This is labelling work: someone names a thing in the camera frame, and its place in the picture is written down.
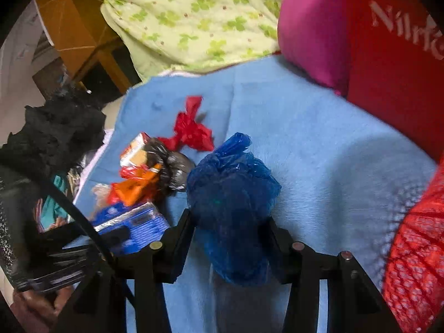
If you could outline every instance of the blue package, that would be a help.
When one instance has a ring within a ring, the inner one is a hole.
[[[243,286],[266,281],[267,259],[258,228],[281,186],[251,153],[248,135],[236,133],[208,154],[188,175],[188,206],[196,218],[196,239],[215,271]]]
[[[107,233],[121,226],[130,230],[130,239],[120,246],[111,248],[115,255],[136,253],[153,241],[160,240],[170,225],[151,203],[131,207],[119,202],[102,209],[91,222],[99,234]]]

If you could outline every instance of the blue plastic bag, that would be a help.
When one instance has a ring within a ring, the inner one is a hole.
[[[236,133],[188,175],[188,206],[196,238],[215,271],[243,286],[266,281],[267,260],[259,225],[270,216],[281,186],[251,153],[248,135]]]

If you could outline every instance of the pink pillow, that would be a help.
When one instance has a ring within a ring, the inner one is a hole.
[[[282,54],[318,83],[346,95],[350,52],[342,0],[282,0]]]

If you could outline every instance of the yellow-green blanket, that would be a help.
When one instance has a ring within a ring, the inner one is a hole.
[[[173,68],[203,73],[279,50],[281,0],[105,0],[143,81]]]

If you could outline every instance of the black cable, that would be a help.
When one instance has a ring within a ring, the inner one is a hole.
[[[105,261],[108,265],[116,271],[116,264],[113,255],[108,249],[107,245],[94,229],[94,226],[90,223],[88,219],[81,213],[81,211],[72,204],[68,198],[63,194],[57,187],[46,179],[44,176],[38,174],[34,169],[30,166],[27,166],[25,162],[20,162],[17,159],[11,158],[5,154],[0,153],[0,165],[4,167],[14,170],[15,172],[23,175],[28,178],[32,182],[36,183],[42,190],[44,194],[51,196],[57,204],[59,204],[73,219],[74,221],[81,227],[81,229],[85,232],[88,237],[93,241],[96,245],[98,251],[102,254]],[[121,279],[116,279],[117,281],[122,282],[122,289],[127,297],[128,301],[132,306],[135,306],[134,295],[132,294],[130,288],[126,284],[125,281]]]

